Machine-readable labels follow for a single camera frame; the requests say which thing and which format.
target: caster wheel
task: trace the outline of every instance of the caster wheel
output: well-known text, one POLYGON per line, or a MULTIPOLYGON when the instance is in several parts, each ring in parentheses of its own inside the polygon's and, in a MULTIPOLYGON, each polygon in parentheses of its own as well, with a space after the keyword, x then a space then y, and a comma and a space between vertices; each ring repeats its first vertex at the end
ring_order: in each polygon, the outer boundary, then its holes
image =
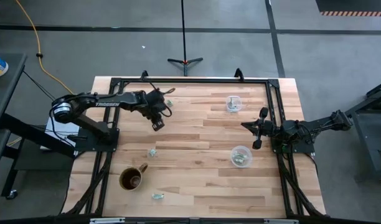
POLYGON ((12 200, 17 197, 17 190, 11 190, 9 196, 5 197, 6 200, 12 200))

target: brown mug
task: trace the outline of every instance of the brown mug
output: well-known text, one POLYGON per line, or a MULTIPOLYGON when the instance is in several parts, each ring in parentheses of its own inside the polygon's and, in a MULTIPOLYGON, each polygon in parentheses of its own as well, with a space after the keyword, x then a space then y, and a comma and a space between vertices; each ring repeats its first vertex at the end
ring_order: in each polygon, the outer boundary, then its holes
POLYGON ((135 167, 129 167, 125 169, 118 181, 120 182, 120 186, 125 190, 135 190, 138 186, 141 185, 142 182, 142 173, 148 168, 148 164, 142 164, 139 169, 135 167))

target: floor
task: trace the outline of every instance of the floor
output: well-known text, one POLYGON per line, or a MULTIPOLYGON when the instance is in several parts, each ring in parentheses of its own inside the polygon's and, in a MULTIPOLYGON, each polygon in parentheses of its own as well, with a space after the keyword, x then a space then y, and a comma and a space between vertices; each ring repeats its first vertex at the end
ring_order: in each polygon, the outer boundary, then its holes
MULTIPOLYGON (((21 2, 37 25, 181 27, 178 0, 21 2)), ((283 30, 381 30, 381 17, 320 16, 312 0, 271 0, 272 14, 267 13, 265 0, 184 2, 187 27, 216 28, 186 35, 188 59, 204 58, 190 68, 190 76, 231 77, 240 67, 246 77, 295 78, 306 120, 347 110, 381 83, 381 35, 254 32, 271 29, 272 19, 283 30), (219 32, 226 28, 241 33, 219 32), (272 36, 277 36, 276 43, 272 36)), ((13 0, 1 1, 0 23, 28 25, 13 0)), ((151 76, 182 75, 181 68, 166 61, 182 59, 182 36, 175 30, 42 31, 39 35, 44 66, 74 92, 82 92, 90 90, 96 75, 140 75, 143 70, 151 76)), ((40 70, 32 31, 0 30, 0 52, 27 53, 26 71, 54 96, 66 94, 40 70)), ((9 112, 25 122, 45 124, 49 108, 49 99, 22 77, 9 112)), ((356 131, 322 133, 315 149, 327 214, 381 222, 381 183, 354 181, 369 167, 356 131)), ((0 162, 0 189, 9 166, 9 160, 0 162)), ((0 198, 0 219, 58 214, 67 179, 66 172, 21 172, 15 184, 20 196, 12 201, 0 198)))

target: wooden tabletop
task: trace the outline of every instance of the wooden tabletop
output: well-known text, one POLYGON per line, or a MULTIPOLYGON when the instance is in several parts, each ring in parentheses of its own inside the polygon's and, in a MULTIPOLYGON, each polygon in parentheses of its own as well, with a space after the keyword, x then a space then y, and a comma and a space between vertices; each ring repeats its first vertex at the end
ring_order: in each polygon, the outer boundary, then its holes
MULTIPOLYGON (((110 78, 95 77, 93 91, 108 93, 110 78)), ((286 119, 302 120, 295 80, 281 78, 279 81, 286 119)), ((263 138, 263 147, 253 150, 255 138, 240 126, 241 122, 258 119, 260 109, 268 106, 265 86, 241 83, 155 85, 162 91, 176 88, 174 93, 166 95, 166 99, 174 103, 173 115, 164 118, 166 126, 155 132, 151 122, 138 112, 120 111, 120 139, 113 155, 103 216, 285 217, 278 164, 270 142, 263 138), (242 98, 244 106, 240 112, 226 112, 225 99, 230 95, 242 98), (250 168, 238 169, 231 163, 230 152, 235 146, 252 150, 250 168), (152 148, 157 154, 149 157, 148 150, 152 148), (118 182, 121 172, 144 162, 149 167, 141 186, 132 192, 123 190, 118 182), (152 194, 164 194, 164 198, 156 200, 152 194)), ((126 87, 126 91, 136 90, 149 92, 152 87, 147 83, 131 83, 126 87)), ((103 108, 92 108, 87 116, 101 121, 103 112, 103 108)), ((63 211, 70 210, 89 186, 94 159, 94 152, 86 152, 75 160, 63 211)), ((314 164, 304 154, 295 154, 294 162, 301 189, 324 213, 314 164)), ((296 211, 293 191, 289 193, 296 211)))

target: mug handle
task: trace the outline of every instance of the mug handle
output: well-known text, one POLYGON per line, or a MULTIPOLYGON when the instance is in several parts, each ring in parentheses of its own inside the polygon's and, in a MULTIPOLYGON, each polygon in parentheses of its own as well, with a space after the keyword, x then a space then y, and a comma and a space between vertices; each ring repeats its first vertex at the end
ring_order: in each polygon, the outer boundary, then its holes
POLYGON ((143 174, 146 169, 148 168, 148 164, 147 163, 144 163, 142 164, 140 167, 139 167, 139 171, 141 171, 141 173, 143 174))

